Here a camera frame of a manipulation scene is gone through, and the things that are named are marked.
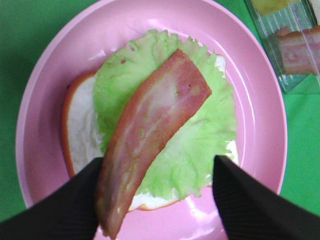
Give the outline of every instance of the plastic container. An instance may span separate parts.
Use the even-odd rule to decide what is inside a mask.
[[[320,94],[320,26],[309,1],[245,1],[283,91]]]

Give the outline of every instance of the open-faced sandwich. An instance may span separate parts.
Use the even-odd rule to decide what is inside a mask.
[[[233,87],[223,56],[150,30],[68,88],[61,118],[72,177],[104,156],[96,209],[115,239],[125,214],[181,201],[212,184],[213,158],[238,162]]]

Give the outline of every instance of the lettuce leaf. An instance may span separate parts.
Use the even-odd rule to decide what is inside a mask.
[[[179,200],[190,194],[201,195],[201,188],[212,182],[213,157],[230,151],[236,139],[234,89],[215,66],[217,56],[189,37],[185,42],[176,34],[153,29],[109,57],[97,72],[93,90],[98,132],[103,135],[104,153],[126,103],[138,86],[176,50],[181,49],[198,67],[212,95],[168,141],[149,167],[136,192]]]

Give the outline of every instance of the pink plate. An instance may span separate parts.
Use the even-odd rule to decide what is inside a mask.
[[[69,177],[60,144],[68,85],[149,29],[192,36],[226,58],[235,88],[241,166],[276,193],[287,155],[282,94],[271,65],[250,31],[212,0],[102,0],[69,22],[38,60],[25,89],[17,125],[16,162],[28,207]],[[96,239],[103,239],[97,231]],[[119,240],[226,239],[210,188],[203,196],[154,211],[127,214]]]

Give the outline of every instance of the green background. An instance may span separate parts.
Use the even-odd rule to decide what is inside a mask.
[[[15,133],[29,76],[58,31],[94,2],[0,0],[0,221],[26,208],[17,177]],[[243,0],[216,2],[234,13],[257,36]],[[288,154],[281,195],[320,215],[320,95],[284,94],[283,98]]]

